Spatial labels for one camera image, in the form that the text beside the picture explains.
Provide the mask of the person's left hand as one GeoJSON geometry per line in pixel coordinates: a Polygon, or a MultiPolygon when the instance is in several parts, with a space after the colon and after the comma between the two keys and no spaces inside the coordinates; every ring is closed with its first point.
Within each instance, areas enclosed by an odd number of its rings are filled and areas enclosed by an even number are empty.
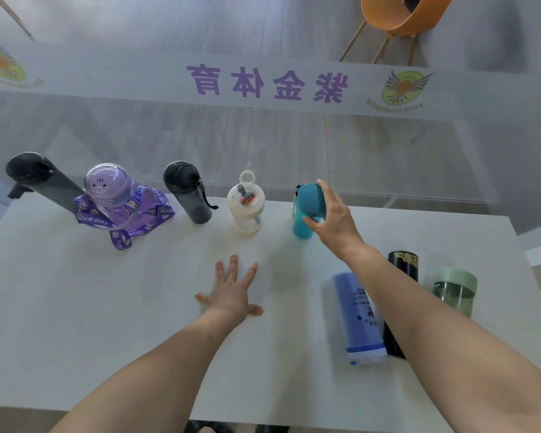
{"type": "Polygon", "coordinates": [[[221,261],[215,264],[215,280],[212,290],[209,294],[204,294],[212,296],[212,305],[204,307],[208,311],[216,311],[223,316],[228,324],[237,327],[247,318],[247,305],[251,304],[248,298],[248,289],[257,274],[258,264],[252,263],[245,276],[242,279],[238,278],[236,282],[227,282],[228,265],[229,262],[225,266],[221,261]]]}

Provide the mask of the person's right hand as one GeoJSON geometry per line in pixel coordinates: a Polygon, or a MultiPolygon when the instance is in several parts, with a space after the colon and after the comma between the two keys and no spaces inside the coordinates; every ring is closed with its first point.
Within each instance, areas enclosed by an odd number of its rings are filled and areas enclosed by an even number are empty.
{"type": "Polygon", "coordinates": [[[317,180],[326,203],[325,230],[316,233],[321,242],[341,261],[349,263],[352,257],[367,246],[358,232],[349,207],[323,180],[317,180]]]}

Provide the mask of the teal water bottle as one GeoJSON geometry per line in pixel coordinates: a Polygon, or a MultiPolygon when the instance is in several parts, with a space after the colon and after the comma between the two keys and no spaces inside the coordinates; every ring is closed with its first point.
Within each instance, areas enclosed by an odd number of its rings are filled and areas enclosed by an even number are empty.
{"type": "Polygon", "coordinates": [[[302,240],[310,239],[313,235],[313,231],[303,220],[306,217],[318,222],[326,219],[324,194],[317,183],[299,184],[295,188],[292,232],[302,240]]]}

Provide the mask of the person's left forearm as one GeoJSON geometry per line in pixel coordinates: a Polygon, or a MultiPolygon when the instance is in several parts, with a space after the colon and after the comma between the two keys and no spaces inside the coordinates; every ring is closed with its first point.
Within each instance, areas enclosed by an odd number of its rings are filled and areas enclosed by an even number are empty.
{"type": "Polygon", "coordinates": [[[183,433],[209,365],[245,318],[229,306],[208,309],[114,373],[50,433],[183,433]]]}

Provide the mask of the person's right forearm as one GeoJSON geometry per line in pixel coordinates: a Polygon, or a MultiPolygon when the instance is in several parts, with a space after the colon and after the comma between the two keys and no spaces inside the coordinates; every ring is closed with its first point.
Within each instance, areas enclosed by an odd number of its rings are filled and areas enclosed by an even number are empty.
{"type": "Polygon", "coordinates": [[[541,433],[541,369],[360,239],[330,249],[356,274],[456,433],[541,433]]]}

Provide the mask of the dark grey bottle with loop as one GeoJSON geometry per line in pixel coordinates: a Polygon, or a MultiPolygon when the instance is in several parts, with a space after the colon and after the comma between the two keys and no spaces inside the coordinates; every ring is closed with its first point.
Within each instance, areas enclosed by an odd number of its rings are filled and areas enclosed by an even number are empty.
{"type": "Polygon", "coordinates": [[[203,225],[212,217],[218,206],[211,205],[196,166],[187,161],[170,163],[163,171],[166,188],[175,196],[194,224],[203,225]]]}

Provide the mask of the black flask with gold band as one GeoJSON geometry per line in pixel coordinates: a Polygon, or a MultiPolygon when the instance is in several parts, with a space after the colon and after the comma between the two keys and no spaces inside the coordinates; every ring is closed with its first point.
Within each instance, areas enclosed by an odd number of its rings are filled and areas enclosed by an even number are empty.
{"type": "MultiPolygon", "coordinates": [[[[388,261],[415,282],[419,281],[419,258],[416,254],[406,251],[393,251],[388,254],[388,261]]],[[[396,338],[393,336],[387,320],[383,320],[382,338],[388,355],[405,359],[396,338]]]]}

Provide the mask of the blue frosted water bottle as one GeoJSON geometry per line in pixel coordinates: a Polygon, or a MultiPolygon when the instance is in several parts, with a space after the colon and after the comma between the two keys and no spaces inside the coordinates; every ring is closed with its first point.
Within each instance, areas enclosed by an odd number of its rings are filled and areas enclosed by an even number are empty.
{"type": "Polygon", "coordinates": [[[365,289],[352,272],[335,275],[333,281],[350,364],[382,361],[387,350],[365,289]]]}

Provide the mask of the black shoe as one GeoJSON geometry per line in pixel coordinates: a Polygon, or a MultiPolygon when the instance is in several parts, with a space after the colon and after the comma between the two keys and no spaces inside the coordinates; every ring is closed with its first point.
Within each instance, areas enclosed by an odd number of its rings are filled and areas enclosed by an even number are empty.
{"type": "Polygon", "coordinates": [[[231,425],[224,422],[189,420],[183,433],[235,433],[231,425]]]}

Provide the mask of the purple dome-lid water bottle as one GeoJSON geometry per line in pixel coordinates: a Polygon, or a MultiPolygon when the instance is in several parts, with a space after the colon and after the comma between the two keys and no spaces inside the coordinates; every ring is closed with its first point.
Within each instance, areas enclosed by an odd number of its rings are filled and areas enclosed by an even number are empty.
{"type": "Polygon", "coordinates": [[[123,166],[98,164],[87,172],[84,185],[97,210],[115,226],[126,223],[126,230],[133,232],[156,224],[156,217],[146,213],[159,203],[154,190],[133,179],[123,166]]]}

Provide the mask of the green lidded cup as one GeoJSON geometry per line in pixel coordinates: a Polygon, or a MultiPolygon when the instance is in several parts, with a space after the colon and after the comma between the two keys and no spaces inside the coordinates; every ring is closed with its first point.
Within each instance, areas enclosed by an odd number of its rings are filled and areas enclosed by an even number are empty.
{"type": "Polygon", "coordinates": [[[469,271],[454,267],[441,267],[433,279],[432,294],[471,319],[478,279],[469,271]]]}

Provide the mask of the tall smoky grey water bottle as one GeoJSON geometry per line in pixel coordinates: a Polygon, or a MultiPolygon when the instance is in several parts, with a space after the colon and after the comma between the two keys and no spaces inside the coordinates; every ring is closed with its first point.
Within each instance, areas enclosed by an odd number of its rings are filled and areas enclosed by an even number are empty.
{"type": "Polygon", "coordinates": [[[22,152],[6,164],[7,175],[15,181],[8,198],[20,199],[35,192],[74,213],[74,199],[85,192],[49,159],[36,152],[22,152]]]}

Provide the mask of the orange chair with wooden legs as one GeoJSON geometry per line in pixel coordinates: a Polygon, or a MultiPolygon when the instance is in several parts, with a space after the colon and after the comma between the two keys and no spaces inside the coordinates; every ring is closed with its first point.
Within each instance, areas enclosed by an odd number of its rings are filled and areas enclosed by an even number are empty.
{"type": "Polygon", "coordinates": [[[410,11],[403,0],[361,0],[363,21],[340,57],[340,62],[351,50],[365,26],[370,25],[385,32],[385,39],[373,64],[383,57],[392,38],[408,37],[410,47],[407,65],[412,66],[418,38],[438,25],[451,2],[452,0],[420,0],[416,8],[410,11]]]}

